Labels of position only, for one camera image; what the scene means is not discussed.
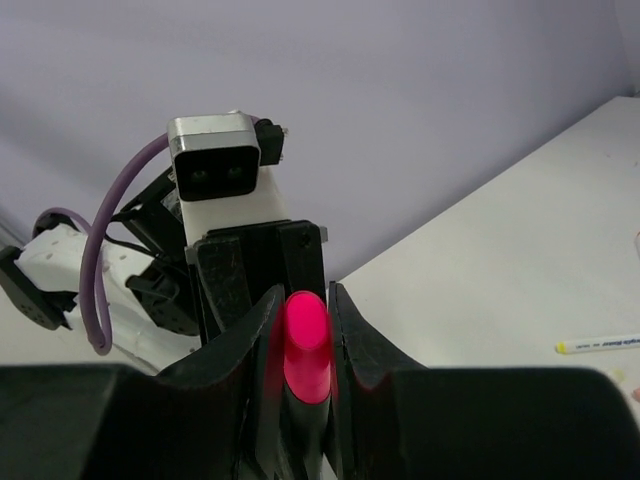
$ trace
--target white tabletop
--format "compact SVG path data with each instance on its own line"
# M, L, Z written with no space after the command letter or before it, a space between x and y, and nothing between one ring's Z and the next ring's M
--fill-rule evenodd
M616 98L343 281L427 366L620 369L636 418L640 348L559 355L640 332L640 99Z

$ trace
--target black bracket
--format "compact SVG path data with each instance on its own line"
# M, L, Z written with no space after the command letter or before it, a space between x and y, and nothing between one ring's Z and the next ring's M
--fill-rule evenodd
M22 251L7 247L0 252L0 286L11 303L27 318L48 330L68 328L64 312L75 307L74 292L42 292L17 267L15 261Z
M217 323L211 331L229 328L273 285L325 298L320 227L306 220L212 231L187 256Z
M180 335L198 335L190 280L179 262L165 265L154 260L125 285L157 326Z

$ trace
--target pink marker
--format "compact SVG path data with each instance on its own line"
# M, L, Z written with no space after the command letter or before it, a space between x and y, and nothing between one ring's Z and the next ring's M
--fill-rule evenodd
M307 404L324 402L331 389L329 314L311 292L297 292L285 305L284 376Z
M307 477L317 479L331 400L329 314L317 295L301 291L287 300L284 322L287 413L292 434L303 448Z

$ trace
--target marker cap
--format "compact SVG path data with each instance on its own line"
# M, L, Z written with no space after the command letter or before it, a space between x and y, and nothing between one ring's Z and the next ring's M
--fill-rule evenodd
M285 304L284 377L307 404L324 402L331 389L329 314L314 293L300 291Z

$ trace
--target lavender wall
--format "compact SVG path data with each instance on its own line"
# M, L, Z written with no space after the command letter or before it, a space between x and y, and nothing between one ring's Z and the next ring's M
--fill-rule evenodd
M296 218L329 227L329 278L632 90L607 0L0 0L0 11L0 205L22 231L53 205L93 215L169 118L240 108L290 128L279 185Z

